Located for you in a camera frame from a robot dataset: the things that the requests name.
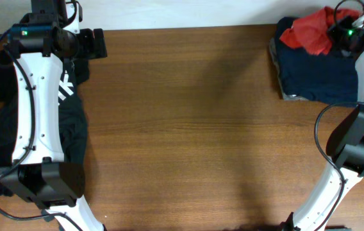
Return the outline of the red soccer t-shirt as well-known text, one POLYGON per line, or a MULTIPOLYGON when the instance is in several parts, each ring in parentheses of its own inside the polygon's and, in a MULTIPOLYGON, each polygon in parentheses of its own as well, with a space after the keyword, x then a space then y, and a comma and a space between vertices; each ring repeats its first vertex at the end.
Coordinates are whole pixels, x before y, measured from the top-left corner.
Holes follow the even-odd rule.
POLYGON ((280 36, 280 41, 292 49, 304 48, 310 55, 327 55, 332 42, 327 36, 327 30, 335 23, 333 14, 340 20, 346 16, 358 19, 360 12, 353 9, 325 6, 319 11, 303 18, 294 20, 292 26, 280 36))

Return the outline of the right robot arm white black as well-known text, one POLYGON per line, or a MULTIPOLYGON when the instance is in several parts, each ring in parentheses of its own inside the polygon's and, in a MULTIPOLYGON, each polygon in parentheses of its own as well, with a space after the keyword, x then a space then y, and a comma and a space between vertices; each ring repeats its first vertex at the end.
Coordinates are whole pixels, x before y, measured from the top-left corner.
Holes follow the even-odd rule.
POLYGON ((352 107, 320 153, 326 167, 308 199, 280 230, 324 230, 345 195, 364 178, 364 3, 325 7, 278 22, 269 51, 285 99, 352 107))

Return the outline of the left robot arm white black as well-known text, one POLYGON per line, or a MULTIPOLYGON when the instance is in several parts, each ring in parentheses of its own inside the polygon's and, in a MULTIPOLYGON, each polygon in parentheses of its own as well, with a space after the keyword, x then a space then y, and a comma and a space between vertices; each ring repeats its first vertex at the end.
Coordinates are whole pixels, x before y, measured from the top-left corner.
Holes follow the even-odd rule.
POLYGON ((65 230, 104 230, 85 199, 84 168, 68 160, 59 136, 68 63, 107 55, 103 31, 80 28, 82 19, 77 1, 32 1, 31 12, 8 30, 4 50, 17 75, 17 138, 0 184, 65 230))

